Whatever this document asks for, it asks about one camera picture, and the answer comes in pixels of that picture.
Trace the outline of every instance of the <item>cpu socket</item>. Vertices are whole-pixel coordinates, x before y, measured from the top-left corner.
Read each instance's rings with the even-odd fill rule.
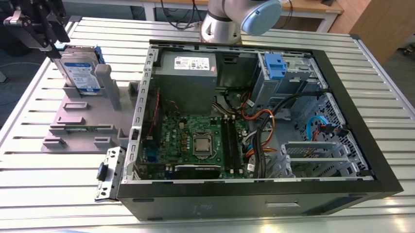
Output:
[[[193,133],[193,156],[206,159],[212,156],[212,134],[209,132]]]

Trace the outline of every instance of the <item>blue drive latch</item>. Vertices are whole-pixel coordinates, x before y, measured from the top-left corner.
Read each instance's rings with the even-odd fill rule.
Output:
[[[265,66],[269,71],[269,79],[281,79],[286,72],[286,63],[280,54],[265,53]]]

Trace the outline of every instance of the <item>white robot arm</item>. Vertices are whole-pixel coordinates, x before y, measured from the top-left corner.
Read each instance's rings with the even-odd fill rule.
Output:
[[[209,0],[201,38],[209,43],[234,44],[240,31],[264,34],[274,25],[280,12],[280,0]]]

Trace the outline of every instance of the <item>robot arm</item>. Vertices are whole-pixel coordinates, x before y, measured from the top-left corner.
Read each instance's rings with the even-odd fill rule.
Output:
[[[66,16],[61,0],[9,0],[13,16],[4,26],[21,42],[45,52],[49,58],[60,58],[54,42],[69,42],[64,28]]]
[[[205,42],[234,44],[241,30],[250,35],[264,34],[280,12],[278,0],[209,0],[201,37]]]

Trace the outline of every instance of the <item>black front bezel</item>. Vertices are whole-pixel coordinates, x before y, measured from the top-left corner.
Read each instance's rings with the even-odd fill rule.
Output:
[[[329,181],[329,182],[254,182],[254,183],[153,183],[153,184],[120,184],[117,198],[156,198],[156,197],[206,197],[238,195],[278,195],[278,194],[316,194],[316,193],[372,193],[373,198],[383,198],[403,191],[397,178],[377,147],[375,139],[365,126],[357,108],[343,86],[341,80],[332,67],[325,52],[321,50],[292,49],[281,47],[264,47],[249,45],[205,44],[200,42],[177,42],[150,40],[153,48],[162,50],[185,51],[180,47],[156,46],[174,44],[194,46],[226,46],[232,48],[258,48],[261,50],[286,50],[310,53],[321,75],[327,81],[332,96],[340,108],[349,131],[353,135],[360,152],[375,176],[373,181]]]

